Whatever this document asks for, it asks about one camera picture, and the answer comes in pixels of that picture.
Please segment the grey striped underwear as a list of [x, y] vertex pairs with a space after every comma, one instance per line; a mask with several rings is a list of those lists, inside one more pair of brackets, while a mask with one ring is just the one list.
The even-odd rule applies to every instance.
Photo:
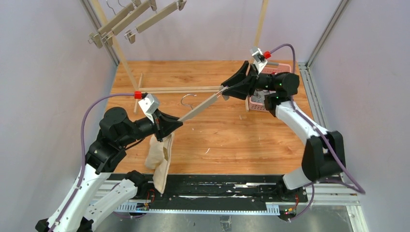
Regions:
[[268, 90], [256, 90], [251, 96], [250, 100], [254, 103], [260, 103], [264, 106], [265, 95], [270, 94]]

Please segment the cream underwear hanger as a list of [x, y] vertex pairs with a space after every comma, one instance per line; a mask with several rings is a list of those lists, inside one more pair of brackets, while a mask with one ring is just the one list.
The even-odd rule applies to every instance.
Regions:
[[214, 93], [213, 95], [211, 95], [209, 98], [207, 98], [205, 101], [203, 101], [202, 103], [200, 103], [199, 105], [197, 105], [196, 107], [193, 107], [190, 104], [184, 104], [183, 100], [187, 97], [187, 96], [194, 96], [196, 97], [196, 94], [186, 94], [185, 96], [183, 96], [180, 100], [180, 103], [184, 106], [189, 107], [191, 110], [186, 113], [184, 116], [182, 116], [181, 118], [178, 119], [178, 121], [181, 122], [185, 122], [187, 120], [190, 120], [192, 118], [194, 118], [195, 116], [197, 116], [199, 113], [201, 113], [203, 110], [205, 110], [206, 108], [208, 108], [209, 106], [213, 105], [219, 97], [222, 96], [222, 93], [224, 90], [226, 90], [228, 87], [223, 87], [220, 86], [219, 91]]

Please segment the cream underwear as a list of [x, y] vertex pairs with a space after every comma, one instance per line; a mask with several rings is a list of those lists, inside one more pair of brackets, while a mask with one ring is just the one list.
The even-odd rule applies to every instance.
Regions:
[[172, 145], [175, 134], [163, 138], [159, 142], [157, 138], [152, 135], [149, 141], [149, 151], [145, 160], [145, 167], [154, 170], [153, 184], [155, 189], [164, 194], [169, 167], [171, 164]]

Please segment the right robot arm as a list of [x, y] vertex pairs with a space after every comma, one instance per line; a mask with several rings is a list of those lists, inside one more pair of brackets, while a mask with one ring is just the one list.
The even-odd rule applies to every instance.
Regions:
[[300, 78], [291, 72], [263, 73], [245, 61], [240, 69], [222, 82], [222, 94], [244, 100], [257, 90], [267, 90], [265, 109], [284, 122], [303, 142], [305, 150], [301, 166], [282, 177], [282, 185], [294, 190], [323, 178], [339, 174], [345, 169], [343, 136], [329, 131], [309, 118], [297, 106]]

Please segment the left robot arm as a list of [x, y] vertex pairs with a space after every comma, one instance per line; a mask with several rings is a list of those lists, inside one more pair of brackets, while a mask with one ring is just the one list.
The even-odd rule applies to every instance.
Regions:
[[132, 122], [121, 107], [106, 111], [100, 131], [85, 154], [72, 189], [56, 212], [39, 220], [38, 232], [93, 232], [116, 208], [134, 196], [144, 196], [148, 179], [131, 171], [107, 195], [91, 203], [100, 186], [126, 156], [127, 146], [134, 146], [154, 135], [159, 141], [183, 125], [178, 117], [154, 111], [154, 121], [144, 117]]

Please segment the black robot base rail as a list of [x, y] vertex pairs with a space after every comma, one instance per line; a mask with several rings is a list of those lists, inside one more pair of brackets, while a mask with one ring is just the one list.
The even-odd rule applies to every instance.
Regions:
[[286, 190], [280, 175], [170, 174], [159, 193], [152, 175], [137, 195], [121, 204], [132, 213], [235, 213], [280, 215], [279, 207], [307, 203], [303, 187]]

